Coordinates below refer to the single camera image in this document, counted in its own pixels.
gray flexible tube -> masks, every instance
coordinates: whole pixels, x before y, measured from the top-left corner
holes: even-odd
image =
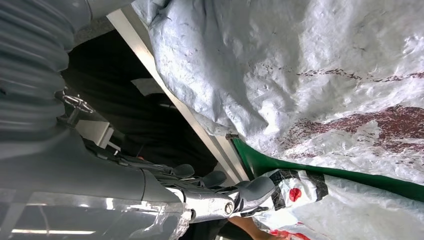
[[[54,92],[65,86],[59,71],[68,66],[74,34],[92,16],[132,1],[0,1],[0,138],[10,132],[42,133],[56,125],[64,107]]]

black stripe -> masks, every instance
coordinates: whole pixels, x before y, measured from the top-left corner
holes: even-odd
[[[327,187],[323,174],[306,171],[306,175],[309,180],[316,186],[315,192],[317,202],[329,194],[329,188]]]
[[[271,199],[276,211],[286,207],[286,201],[284,201],[281,189],[278,186],[275,188],[275,192],[271,195]]]
[[[299,173],[296,170],[290,170],[290,169],[281,169],[276,172],[274,172],[269,178],[272,180],[274,185],[276,186],[275,192],[271,195],[272,203],[274,204],[275,211],[278,211],[280,209],[283,209],[286,207],[286,201],[283,198],[283,195],[281,193],[281,189],[279,187],[279,183],[285,179],[301,179],[299,177]]]
[[[278,186],[284,179],[301,179],[299,173],[296,170],[281,169],[274,172],[269,178],[272,180],[275,186]]]

metal frame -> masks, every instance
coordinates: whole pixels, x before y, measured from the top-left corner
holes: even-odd
[[[234,181],[234,183],[249,180],[233,143],[223,136],[209,135],[197,122],[189,108],[167,89],[164,81],[156,70],[155,59],[152,55],[152,46],[146,26],[139,19],[139,16],[134,12],[133,8],[130,5],[123,7],[109,14],[107,18],[134,51],[138,59],[144,64],[165,94],[174,103],[176,108],[181,112],[210,152],[215,156],[224,168],[227,176]]]

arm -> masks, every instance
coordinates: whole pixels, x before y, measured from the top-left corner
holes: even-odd
[[[230,218],[229,221],[237,227],[243,229],[251,236],[253,240],[290,240],[290,238],[276,237],[260,230],[253,222],[251,217],[234,216]]]

crumpled plastic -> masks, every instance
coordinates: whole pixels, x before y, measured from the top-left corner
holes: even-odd
[[[212,135],[424,185],[424,1],[132,6],[166,86]]]
[[[254,216],[292,240],[421,240],[424,203],[350,180],[304,170],[268,172],[278,187]]]

